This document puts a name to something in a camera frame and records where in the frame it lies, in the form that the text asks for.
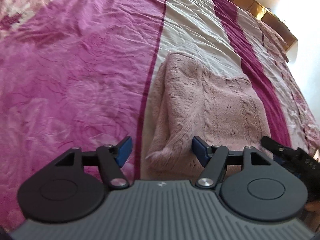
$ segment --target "triangular cutout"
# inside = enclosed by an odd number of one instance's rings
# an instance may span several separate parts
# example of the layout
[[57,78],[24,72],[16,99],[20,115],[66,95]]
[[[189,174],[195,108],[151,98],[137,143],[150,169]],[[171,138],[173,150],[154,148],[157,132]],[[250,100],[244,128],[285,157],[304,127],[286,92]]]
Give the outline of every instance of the triangular cutout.
[[255,152],[251,153],[251,164],[252,165],[271,165],[271,163],[269,163],[267,160],[265,160]]
[[69,153],[66,157],[64,157],[61,161],[59,161],[56,166],[73,166],[73,162],[75,159],[74,153]]

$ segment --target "black circular pad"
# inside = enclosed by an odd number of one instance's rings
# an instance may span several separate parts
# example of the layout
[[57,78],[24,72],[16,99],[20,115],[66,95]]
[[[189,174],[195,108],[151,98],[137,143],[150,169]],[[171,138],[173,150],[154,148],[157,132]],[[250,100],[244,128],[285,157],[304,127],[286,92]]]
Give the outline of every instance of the black circular pad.
[[41,195],[49,200],[66,200],[76,194],[78,186],[76,183],[66,179],[56,179],[44,184]]
[[272,200],[280,198],[285,188],[281,182],[274,179],[256,179],[248,184],[248,191],[256,198]]
[[220,196],[239,215],[276,222],[295,217],[308,192],[298,178],[273,164],[252,165],[230,176],[223,182]]
[[100,206],[104,197],[100,181],[81,169],[72,173],[66,167],[55,172],[42,170],[18,191],[24,216],[44,223],[65,223],[85,217]]

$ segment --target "pink bedspread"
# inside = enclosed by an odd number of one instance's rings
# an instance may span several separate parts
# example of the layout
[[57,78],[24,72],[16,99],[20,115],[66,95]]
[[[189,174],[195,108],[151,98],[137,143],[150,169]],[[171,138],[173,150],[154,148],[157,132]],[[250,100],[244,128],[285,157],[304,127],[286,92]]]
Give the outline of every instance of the pink bedspread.
[[246,74],[275,140],[306,150],[317,144],[290,73],[270,57],[256,23],[226,0],[1,2],[0,225],[7,229],[23,221],[21,183],[72,146],[93,150],[130,135],[123,172],[140,177],[154,129],[149,89],[170,51],[194,55],[217,75]]

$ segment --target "logo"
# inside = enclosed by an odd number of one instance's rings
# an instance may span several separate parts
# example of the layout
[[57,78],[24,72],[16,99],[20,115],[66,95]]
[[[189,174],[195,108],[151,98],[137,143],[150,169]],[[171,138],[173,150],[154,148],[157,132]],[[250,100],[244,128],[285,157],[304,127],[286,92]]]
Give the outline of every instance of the logo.
[[164,181],[161,181],[158,183],[158,186],[160,186],[160,187],[164,187],[165,185],[167,185],[167,184]]

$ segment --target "gray ribbed surface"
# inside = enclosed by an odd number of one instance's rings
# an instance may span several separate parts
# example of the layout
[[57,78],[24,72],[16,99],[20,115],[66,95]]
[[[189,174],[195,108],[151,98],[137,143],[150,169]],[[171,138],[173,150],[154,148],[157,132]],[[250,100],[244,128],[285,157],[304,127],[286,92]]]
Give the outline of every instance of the gray ribbed surface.
[[88,217],[63,225],[27,221],[11,234],[16,240],[310,240],[299,220],[249,223],[226,211],[211,191],[189,181],[136,181],[113,191]]

